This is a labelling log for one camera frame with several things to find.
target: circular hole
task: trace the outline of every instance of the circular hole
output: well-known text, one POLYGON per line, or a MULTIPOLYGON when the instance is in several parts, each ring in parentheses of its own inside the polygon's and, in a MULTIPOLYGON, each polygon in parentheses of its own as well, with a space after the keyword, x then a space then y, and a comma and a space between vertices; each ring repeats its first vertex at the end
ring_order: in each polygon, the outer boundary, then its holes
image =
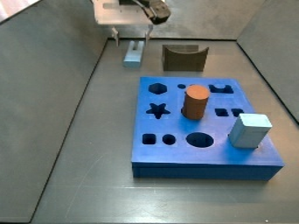
POLYGON ((168 145, 175 144, 175 136, 174 135, 164 135, 163 142, 168 145))
POLYGON ((207 148, 207 147, 212 146, 212 144, 214 144, 212 137, 200 132, 191 133, 186 137, 186 140, 190 145, 192 145, 198 148, 207 148))
POLYGON ((178 88, 184 89, 184 88, 186 88, 186 85, 179 84, 179 85, 178 85, 178 88))

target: hole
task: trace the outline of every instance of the hole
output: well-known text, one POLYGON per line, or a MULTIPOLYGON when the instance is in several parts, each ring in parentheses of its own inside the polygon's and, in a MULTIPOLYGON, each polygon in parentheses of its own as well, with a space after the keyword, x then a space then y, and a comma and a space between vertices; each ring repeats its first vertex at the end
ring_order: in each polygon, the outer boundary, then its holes
POLYGON ((166 103, 160 105, 155 105, 154 103, 150 103, 151 109, 146 111, 147 114, 152 114, 156 119, 160 119, 163 115, 170 115, 171 112, 164 109, 166 103))
POLYGON ((155 134, 143 134, 143 144, 155 144, 155 134))
POLYGON ((172 144, 175 144, 175 141, 176 141, 176 139, 175 139, 174 135, 164 135, 163 136, 163 142, 166 144, 172 145, 172 144))
POLYGON ((215 108, 216 116, 230 116, 228 111, 224 108, 215 108))
POLYGON ((184 89, 184 88, 186 88, 186 85, 179 84, 179 85, 178 85, 178 88, 184 89))
POLYGON ((167 86, 162 83, 155 83, 150 85, 148 91, 156 95, 160 95, 167 92, 167 86))
POLYGON ((244 110, 242 108, 234 108, 231 112, 235 117, 239 117, 239 114, 244 114, 244 110))
POLYGON ((208 134, 194 132, 186 137, 187 143, 198 148, 212 146, 214 139, 208 134))
POLYGON ((215 87, 214 85, 210 85, 210 91, 215 94, 234 94, 234 90, 230 85, 226 85, 226 87, 215 87))

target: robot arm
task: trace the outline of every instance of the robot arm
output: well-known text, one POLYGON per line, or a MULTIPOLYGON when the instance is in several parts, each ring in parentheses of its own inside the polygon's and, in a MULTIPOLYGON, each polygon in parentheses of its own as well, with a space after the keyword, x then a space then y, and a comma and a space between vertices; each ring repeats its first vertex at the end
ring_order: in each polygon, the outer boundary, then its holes
POLYGON ((144 14, 155 25, 164 23, 171 16, 167 4, 162 0, 131 0, 144 11, 144 14))

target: light blue rectangular block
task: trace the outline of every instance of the light blue rectangular block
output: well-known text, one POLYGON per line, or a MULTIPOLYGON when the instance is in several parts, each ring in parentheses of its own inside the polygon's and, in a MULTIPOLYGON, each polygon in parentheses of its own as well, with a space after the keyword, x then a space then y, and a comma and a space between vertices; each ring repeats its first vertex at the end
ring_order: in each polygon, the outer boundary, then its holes
POLYGON ((124 58, 124 67, 140 67, 143 52, 144 52, 144 41, 139 41, 138 45, 135 41, 130 41, 126 58, 124 58))

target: square hole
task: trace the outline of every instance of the square hole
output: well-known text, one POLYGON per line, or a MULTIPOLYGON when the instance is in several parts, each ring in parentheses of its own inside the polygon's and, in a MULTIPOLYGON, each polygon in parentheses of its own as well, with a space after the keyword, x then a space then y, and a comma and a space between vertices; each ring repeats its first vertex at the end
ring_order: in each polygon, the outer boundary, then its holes
POLYGON ((230 116, 228 111, 224 108, 215 108, 216 116, 230 116))
POLYGON ((232 115, 234 115, 235 117, 239 117, 239 114, 243 114, 243 113, 244 113, 244 111, 243 111, 242 108, 234 108, 234 109, 231 110, 231 112, 232 112, 232 115))
POLYGON ((143 134, 143 144, 155 144, 155 134, 143 134))

